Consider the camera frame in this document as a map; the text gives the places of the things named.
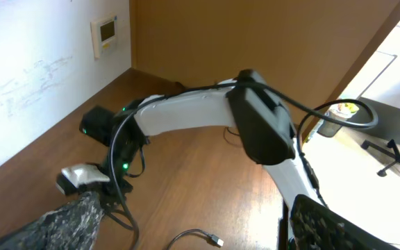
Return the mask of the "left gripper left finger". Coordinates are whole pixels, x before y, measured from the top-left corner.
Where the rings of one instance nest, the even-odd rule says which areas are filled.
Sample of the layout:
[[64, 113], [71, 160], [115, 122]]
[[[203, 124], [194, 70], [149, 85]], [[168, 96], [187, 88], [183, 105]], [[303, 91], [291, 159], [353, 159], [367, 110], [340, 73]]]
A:
[[103, 216], [99, 195], [85, 192], [78, 199], [0, 237], [0, 249], [92, 249]]

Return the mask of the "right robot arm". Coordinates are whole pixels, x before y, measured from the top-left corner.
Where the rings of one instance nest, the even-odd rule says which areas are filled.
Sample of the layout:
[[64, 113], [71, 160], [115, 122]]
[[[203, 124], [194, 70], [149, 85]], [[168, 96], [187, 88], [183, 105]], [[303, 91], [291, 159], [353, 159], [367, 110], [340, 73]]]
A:
[[128, 174], [129, 163], [150, 136], [204, 126], [236, 127], [248, 157], [276, 171], [304, 156], [288, 107], [257, 72], [248, 69], [217, 85], [138, 99], [119, 112], [94, 107], [84, 114], [80, 130], [106, 145], [108, 156], [102, 165], [85, 164], [68, 179], [75, 188], [109, 188]]

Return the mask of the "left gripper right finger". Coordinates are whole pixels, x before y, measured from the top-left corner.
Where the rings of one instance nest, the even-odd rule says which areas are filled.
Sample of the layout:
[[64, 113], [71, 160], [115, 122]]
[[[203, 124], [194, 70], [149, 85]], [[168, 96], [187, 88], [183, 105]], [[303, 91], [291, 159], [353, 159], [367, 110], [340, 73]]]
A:
[[395, 249], [304, 194], [294, 199], [290, 223], [290, 243], [298, 250]]

